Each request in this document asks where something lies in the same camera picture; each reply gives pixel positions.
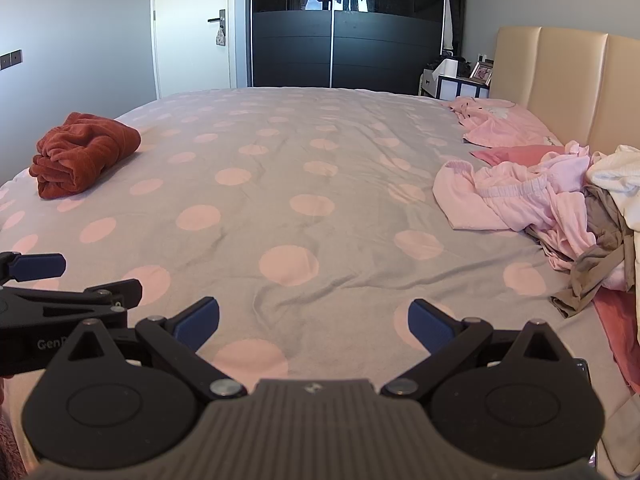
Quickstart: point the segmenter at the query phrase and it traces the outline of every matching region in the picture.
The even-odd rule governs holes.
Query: door frame
[[[156,0],[150,0],[151,54],[154,64],[154,80],[156,83],[156,99],[162,98],[160,90],[160,73],[158,71],[158,45],[156,41]],[[235,0],[226,0],[226,53],[229,66],[229,86],[236,88],[236,4]]]

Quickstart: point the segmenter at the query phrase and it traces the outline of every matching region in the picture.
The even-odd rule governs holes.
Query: light switch
[[[18,63],[22,63],[22,51],[15,50],[11,54],[11,66],[17,65]]]

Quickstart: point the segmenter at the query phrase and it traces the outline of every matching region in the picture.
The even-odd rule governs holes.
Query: blue gripper pad
[[[57,278],[64,274],[66,260],[62,254],[21,254],[8,264],[9,275],[16,282]]]
[[[220,307],[213,298],[201,300],[194,310],[174,327],[174,337],[191,351],[196,351],[218,329]]]
[[[431,354],[435,354],[456,336],[450,326],[415,301],[409,306],[407,321],[410,332]]]

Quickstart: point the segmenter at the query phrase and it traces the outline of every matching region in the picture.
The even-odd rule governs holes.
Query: headboard
[[[570,28],[502,27],[490,97],[527,107],[562,142],[640,148],[640,40]]]

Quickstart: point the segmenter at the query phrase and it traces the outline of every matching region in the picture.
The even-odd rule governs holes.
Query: wall switch panel
[[[0,70],[4,70],[5,68],[9,68],[11,66],[11,54],[4,54],[4,56],[0,56]]]
[[[22,63],[22,51],[16,50],[11,53],[11,66]]]

